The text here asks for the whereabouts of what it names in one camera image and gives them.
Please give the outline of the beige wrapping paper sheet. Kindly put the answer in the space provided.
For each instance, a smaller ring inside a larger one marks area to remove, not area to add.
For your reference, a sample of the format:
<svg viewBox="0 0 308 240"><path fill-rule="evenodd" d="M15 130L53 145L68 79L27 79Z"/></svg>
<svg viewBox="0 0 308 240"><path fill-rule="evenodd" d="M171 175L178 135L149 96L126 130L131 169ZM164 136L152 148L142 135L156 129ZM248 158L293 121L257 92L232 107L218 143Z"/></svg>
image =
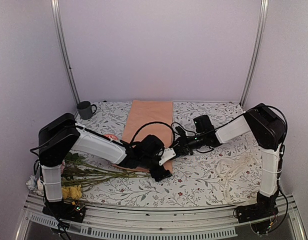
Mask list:
<svg viewBox="0 0 308 240"><path fill-rule="evenodd" d="M150 122L163 122L144 127L135 137L135 141L142 141L147 135L158 137L166 148L173 142L173 133L170 126L173 122L174 105L171 101L141 101L134 100L127 117L122 134L122 140L131 142L134 134L143 125Z"/></svg>

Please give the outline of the pale pink white flower stem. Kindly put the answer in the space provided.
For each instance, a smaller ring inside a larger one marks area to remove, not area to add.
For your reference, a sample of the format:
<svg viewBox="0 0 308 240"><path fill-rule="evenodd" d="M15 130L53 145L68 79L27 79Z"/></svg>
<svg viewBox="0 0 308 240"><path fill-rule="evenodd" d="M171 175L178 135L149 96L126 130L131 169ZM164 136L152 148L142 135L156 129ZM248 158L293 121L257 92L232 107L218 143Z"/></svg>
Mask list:
<svg viewBox="0 0 308 240"><path fill-rule="evenodd" d="M137 171L121 169L108 170L91 164L82 159L70 160L65 159L62 163L53 167L48 167L41 161L37 160L33 166L34 174L26 182L27 188L42 196L47 197L51 202L58 202L63 198L62 194L62 177L74 176L91 176L105 172L135 172Z"/></svg>

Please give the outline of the yellow fake flower stem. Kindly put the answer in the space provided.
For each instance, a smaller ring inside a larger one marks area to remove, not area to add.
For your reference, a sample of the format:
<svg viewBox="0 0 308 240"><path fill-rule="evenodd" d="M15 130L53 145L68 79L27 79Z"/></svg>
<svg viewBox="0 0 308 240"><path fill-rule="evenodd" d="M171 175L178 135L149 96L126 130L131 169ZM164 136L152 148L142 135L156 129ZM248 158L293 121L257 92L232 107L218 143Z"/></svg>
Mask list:
<svg viewBox="0 0 308 240"><path fill-rule="evenodd" d="M150 175L146 172L102 172L87 176L63 176L61 178L61 190L63 199L79 200L83 197L83 192L91 190L93 187L115 179L137 179L146 178Z"/></svg>

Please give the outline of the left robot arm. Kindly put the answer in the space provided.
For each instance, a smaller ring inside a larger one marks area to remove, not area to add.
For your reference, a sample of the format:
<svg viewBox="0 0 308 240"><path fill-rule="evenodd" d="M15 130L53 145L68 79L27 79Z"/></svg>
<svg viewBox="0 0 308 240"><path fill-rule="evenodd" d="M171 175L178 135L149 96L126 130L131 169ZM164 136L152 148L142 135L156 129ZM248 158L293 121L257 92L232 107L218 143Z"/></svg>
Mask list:
<svg viewBox="0 0 308 240"><path fill-rule="evenodd" d="M90 154L127 169L147 169L157 182L171 175L164 164L176 156L155 135L127 143L86 128L71 113L61 115L39 131L38 146L30 149L38 157L48 207L57 217L69 211L62 201L61 164L70 151Z"/></svg>

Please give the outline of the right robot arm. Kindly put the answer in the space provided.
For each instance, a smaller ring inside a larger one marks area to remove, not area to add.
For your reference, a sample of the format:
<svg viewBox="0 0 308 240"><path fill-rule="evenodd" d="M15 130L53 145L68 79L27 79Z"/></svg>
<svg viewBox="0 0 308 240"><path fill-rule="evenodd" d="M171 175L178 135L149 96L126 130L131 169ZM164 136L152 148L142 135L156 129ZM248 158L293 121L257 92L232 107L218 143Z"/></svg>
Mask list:
<svg viewBox="0 0 308 240"><path fill-rule="evenodd" d="M265 107L243 111L234 103L176 102L173 175L166 184L171 206L252 205L256 218L272 210L286 128Z"/></svg>

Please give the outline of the right arm base board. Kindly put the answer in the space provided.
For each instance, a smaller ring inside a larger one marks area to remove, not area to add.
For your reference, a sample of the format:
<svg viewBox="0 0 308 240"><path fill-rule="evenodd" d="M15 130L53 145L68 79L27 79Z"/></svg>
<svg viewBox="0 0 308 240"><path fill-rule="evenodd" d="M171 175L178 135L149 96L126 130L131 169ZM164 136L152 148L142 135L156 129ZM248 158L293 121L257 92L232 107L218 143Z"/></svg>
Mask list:
<svg viewBox="0 0 308 240"><path fill-rule="evenodd" d="M241 205L233 210L233 216L239 223L257 221L250 225L252 231L257 235L266 235L272 230L278 213L279 211L276 206L265 209L257 204Z"/></svg>

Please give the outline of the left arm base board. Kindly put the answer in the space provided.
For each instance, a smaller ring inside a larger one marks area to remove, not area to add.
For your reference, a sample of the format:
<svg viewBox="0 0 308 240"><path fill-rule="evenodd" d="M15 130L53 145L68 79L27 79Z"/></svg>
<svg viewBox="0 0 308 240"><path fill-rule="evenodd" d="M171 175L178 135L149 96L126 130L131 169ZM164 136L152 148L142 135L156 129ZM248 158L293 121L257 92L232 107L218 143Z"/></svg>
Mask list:
<svg viewBox="0 0 308 240"><path fill-rule="evenodd" d="M82 223L86 215L86 207L79 202L66 203L63 200L58 202L44 203L42 213L61 220Z"/></svg>

